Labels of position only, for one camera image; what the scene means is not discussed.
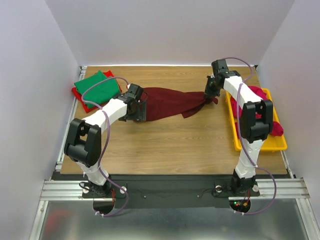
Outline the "maroon t shirt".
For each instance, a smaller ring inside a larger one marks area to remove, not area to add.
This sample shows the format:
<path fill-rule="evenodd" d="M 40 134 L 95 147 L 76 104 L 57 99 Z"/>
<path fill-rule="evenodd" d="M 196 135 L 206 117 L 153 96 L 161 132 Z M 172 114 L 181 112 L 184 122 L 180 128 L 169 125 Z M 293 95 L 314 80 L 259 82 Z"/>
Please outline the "maroon t shirt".
<path fill-rule="evenodd" d="M 206 98 L 202 91 L 182 92 L 162 87 L 146 87 L 141 100 L 146 101 L 147 122 L 179 114 L 189 118 L 205 105 L 218 104 L 216 97 Z"/>

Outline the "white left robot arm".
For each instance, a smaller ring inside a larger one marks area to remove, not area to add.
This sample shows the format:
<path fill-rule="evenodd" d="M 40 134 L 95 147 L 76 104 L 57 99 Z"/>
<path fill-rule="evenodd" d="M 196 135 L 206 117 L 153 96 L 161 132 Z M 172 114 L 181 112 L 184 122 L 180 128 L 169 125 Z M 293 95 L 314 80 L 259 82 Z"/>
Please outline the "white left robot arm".
<path fill-rule="evenodd" d="M 69 124 L 64 145 L 64 154 L 77 163 L 87 176 L 88 182 L 81 183 L 84 194 L 107 197 L 112 192 L 109 173 L 101 166 L 102 156 L 108 141 L 102 146 L 102 134 L 107 132 L 110 139 L 110 126 L 115 121 L 145 121 L 146 100 L 141 100 L 144 89 L 130 84 L 125 93 L 118 93 L 105 106 L 83 119 L 75 118 Z"/>

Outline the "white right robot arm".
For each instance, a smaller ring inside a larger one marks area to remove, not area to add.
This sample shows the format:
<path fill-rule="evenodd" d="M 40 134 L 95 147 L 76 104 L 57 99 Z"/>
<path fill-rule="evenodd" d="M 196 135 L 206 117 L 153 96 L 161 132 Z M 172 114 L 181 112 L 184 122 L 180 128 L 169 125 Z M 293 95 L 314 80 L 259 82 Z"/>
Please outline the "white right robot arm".
<path fill-rule="evenodd" d="M 220 96 L 221 89 L 236 102 L 236 118 L 241 151 L 233 171 L 230 189 L 235 195 L 251 190 L 256 182 L 260 150 L 273 129 L 273 103 L 254 93 L 235 70 L 229 70 L 225 59 L 211 63 L 212 74 L 207 76 L 206 98 Z"/>

